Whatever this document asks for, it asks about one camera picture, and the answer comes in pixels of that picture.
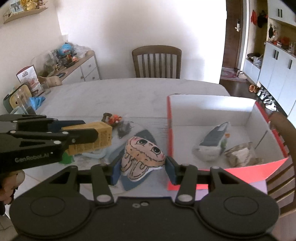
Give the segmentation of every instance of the floor mat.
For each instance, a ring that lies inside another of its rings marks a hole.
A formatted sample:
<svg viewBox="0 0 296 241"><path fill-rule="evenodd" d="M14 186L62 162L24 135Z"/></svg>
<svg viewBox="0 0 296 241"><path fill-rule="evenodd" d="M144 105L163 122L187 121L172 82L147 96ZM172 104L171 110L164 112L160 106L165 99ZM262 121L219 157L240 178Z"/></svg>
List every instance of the floor mat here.
<svg viewBox="0 0 296 241"><path fill-rule="evenodd" d="M220 79L240 81L240 82L245 82L245 83L248 82L245 79L238 78L237 72L235 69L225 68L225 67L222 67Z"/></svg>

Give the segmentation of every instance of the doorway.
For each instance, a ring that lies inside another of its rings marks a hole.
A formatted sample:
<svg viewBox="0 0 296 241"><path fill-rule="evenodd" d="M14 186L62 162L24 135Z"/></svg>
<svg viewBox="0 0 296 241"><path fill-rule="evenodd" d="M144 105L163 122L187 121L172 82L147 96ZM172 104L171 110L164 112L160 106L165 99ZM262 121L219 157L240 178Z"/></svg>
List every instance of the doorway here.
<svg viewBox="0 0 296 241"><path fill-rule="evenodd" d="M222 67L236 69L242 41L242 0L226 0L226 34Z"/></svg>

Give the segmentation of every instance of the finger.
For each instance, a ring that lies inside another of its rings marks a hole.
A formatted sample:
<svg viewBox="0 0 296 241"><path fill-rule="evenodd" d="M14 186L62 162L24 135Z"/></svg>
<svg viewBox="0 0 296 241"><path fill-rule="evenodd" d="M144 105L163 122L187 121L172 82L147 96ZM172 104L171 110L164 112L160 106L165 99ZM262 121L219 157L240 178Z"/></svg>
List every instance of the finger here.
<svg viewBox="0 0 296 241"><path fill-rule="evenodd" d="M3 202L4 200L8 199L12 194L13 194L13 190L9 190L5 192L4 194L0 195L0 201Z"/></svg>
<svg viewBox="0 0 296 241"><path fill-rule="evenodd" d="M12 198L9 197L9 198L7 198L6 200L4 200L3 203L4 203L4 205L6 205L6 204L11 203L11 201L12 201Z"/></svg>
<svg viewBox="0 0 296 241"><path fill-rule="evenodd" d="M11 177L6 177L2 181L2 188L5 191L13 189L13 187L16 185L17 182L17 176L13 175Z"/></svg>

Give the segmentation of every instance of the cartoon face pillow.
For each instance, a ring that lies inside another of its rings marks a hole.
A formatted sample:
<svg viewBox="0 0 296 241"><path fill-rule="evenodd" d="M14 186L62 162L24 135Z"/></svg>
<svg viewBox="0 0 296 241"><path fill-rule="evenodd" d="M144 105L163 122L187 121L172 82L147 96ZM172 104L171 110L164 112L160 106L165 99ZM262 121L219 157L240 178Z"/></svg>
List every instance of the cartoon face pillow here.
<svg viewBox="0 0 296 241"><path fill-rule="evenodd" d="M148 172L161 169L165 164L165 155L152 142L141 137L128 140L121 161L121 174L136 182Z"/></svg>

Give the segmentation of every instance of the human hand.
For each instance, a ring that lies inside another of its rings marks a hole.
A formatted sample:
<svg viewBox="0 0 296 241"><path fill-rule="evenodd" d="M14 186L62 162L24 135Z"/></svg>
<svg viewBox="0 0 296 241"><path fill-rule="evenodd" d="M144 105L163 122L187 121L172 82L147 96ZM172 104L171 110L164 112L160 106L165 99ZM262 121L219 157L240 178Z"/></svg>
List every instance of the human hand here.
<svg viewBox="0 0 296 241"><path fill-rule="evenodd" d="M14 187L17 186L17 175L6 177L1 182L0 201L4 204L9 204L12 201Z"/></svg>

